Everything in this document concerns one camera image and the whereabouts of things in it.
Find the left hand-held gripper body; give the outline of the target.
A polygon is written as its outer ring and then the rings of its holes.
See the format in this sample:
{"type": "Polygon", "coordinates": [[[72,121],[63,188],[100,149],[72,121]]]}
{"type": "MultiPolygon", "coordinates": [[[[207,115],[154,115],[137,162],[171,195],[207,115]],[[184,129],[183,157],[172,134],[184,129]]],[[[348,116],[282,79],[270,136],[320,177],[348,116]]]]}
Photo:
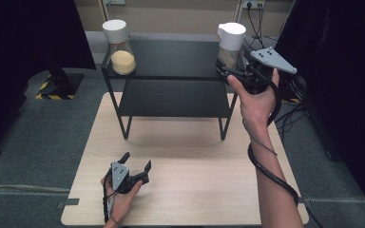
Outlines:
{"type": "Polygon", "coordinates": [[[111,164],[111,180],[112,180],[112,188],[115,192],[120,194],[129,193],[134,185],[142,181],[143,184],[149,182],[148,173],[145,171],[135,175],[129,175],[129,169],[123,164],[119,164],[117,162],[113,162],[111,164]]]}

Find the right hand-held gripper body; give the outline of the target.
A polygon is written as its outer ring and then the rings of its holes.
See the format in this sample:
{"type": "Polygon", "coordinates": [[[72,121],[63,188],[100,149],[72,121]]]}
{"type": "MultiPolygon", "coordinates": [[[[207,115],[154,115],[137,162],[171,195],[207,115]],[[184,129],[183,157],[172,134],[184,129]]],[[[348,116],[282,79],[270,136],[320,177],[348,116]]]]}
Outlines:
{"type": "Polygon", "coordinates": [[[260,50],[252,50],[250,54],[250,63],[246,66],[241,57],[239,65],[243,72],[243,86],[250,94],[256,94],[256,75],[266,74],[274,69],[284,71],[289,74],[296,74],[298,70],[287,62],[279,53],[272,47],[267,47],[260,50]]]}

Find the spout-lid glass seasoning jar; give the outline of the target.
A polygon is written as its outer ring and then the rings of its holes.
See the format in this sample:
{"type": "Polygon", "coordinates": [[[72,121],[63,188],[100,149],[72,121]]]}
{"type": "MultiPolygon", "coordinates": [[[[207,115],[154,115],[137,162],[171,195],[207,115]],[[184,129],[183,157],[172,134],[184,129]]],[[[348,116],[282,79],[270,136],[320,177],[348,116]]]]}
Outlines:
{"type": "Polygon", "coordinates": [[[246,27],[239,23],[219,24],[217,34],[220,38],[219,58],[227,67],[234,68],[245,37],[246,27]]]}

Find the black two-tier shelf rack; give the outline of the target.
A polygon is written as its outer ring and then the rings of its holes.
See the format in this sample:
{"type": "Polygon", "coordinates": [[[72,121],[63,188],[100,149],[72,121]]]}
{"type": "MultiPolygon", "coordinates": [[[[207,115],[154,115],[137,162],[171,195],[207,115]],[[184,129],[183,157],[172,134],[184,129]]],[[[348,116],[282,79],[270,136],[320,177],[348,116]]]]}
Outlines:
{"type": "Polygon", "coordinates": [[[125,139],[135,117],[216,118],[226,137],[236,98],[229,98],[216,69],[219,44],[204,41],[131,40],[136,60],[128,75],[116,73],[109,47],[101,64],[125,139]]]}

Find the flat-lid jar of yellow granules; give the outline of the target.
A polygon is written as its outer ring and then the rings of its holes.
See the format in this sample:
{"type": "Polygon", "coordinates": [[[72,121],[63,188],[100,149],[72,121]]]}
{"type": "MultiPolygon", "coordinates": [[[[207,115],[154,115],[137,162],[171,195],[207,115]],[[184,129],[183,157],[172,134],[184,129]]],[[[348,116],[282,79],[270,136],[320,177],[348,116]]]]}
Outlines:
{"type": "Polygon", "coordinates": [[[110,45],[110,60],[113,70],[120,75],[128,75],[135,70],[136,61],[129,44],[129,31],[124,20],[113,19],[102,24],[110,45]]]}

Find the person's left hand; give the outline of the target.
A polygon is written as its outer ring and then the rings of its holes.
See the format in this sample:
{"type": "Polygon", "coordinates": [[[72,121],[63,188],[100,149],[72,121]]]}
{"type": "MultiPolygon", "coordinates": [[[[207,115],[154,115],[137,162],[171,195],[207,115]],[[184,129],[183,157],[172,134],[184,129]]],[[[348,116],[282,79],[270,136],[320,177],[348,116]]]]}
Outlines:
{"type": "Polygon", "coordinates": [[[141,181],[137,182],[127,194],[115,194],[112,189],[112,183],[105,178],[101,179],[101,184],[106,188],[106,192],[104,193],[105,199],[107,201],[113,201],[107,221],[113,221],[114,223],[121,225],[128,215],[132,201],[140,191],[143,183],[141,181]]]}

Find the person's right hand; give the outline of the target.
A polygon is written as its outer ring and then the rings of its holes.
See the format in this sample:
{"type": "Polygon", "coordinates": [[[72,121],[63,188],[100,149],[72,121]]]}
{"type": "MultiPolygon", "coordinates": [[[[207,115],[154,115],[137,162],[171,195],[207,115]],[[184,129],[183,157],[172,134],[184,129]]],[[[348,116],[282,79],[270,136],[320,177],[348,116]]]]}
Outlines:
{"type": "Polygon", "coordinates": [[[275,107],[276,95],[268,86],[260,94],[248,93],[242,83],[233,75],[227,77],[227,82],[240,98],[240,113],[252,137],[265,137],[268,134],[268,119],[275,107]]]}

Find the black curtain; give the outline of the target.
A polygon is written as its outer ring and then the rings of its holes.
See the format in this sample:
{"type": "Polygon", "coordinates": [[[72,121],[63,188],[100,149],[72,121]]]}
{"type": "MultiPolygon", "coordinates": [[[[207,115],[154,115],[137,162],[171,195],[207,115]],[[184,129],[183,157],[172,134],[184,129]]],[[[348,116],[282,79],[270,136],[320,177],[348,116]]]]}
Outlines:
{"type": "Polygon", "coordinates": [[[295,0],[276,49],[365,195],[365,0],[295,0]]]}
{"type": "Polygon", "coordinates": [[[0,0],[0,138],[35,74],[95,68],[74,0],[0,0]]]}

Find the white wall socket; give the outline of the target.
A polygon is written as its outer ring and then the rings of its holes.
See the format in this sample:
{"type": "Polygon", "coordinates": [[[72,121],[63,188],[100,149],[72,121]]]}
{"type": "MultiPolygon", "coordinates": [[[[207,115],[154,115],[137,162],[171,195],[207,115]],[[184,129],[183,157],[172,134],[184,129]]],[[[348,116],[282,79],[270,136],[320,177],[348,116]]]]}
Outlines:
{"type": "Polygon", "coordinates": [[[244,0],[242,7],[250,10],[262,10],[265,5],[265,0],[244,0]]]}

